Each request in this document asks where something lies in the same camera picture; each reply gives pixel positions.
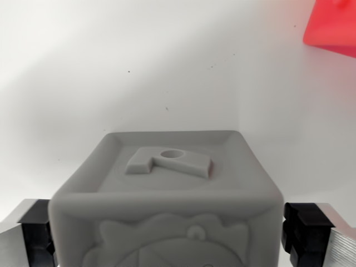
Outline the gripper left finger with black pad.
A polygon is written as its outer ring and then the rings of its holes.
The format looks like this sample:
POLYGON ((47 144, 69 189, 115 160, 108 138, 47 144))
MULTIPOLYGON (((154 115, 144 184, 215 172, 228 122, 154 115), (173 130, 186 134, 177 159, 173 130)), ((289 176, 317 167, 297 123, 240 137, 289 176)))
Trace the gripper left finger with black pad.
POLYGON ((1 266, 57 266, 48 199, 24 199, 1 221, 1 266))

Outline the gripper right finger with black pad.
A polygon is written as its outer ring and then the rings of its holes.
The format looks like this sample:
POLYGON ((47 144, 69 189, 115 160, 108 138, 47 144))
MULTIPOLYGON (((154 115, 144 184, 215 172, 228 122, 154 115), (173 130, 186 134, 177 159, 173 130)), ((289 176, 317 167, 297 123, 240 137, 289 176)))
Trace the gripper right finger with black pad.
POLYGON ((328 203, 285 203, 281 244, 292 266, 355 266, 355 227, 328 203))

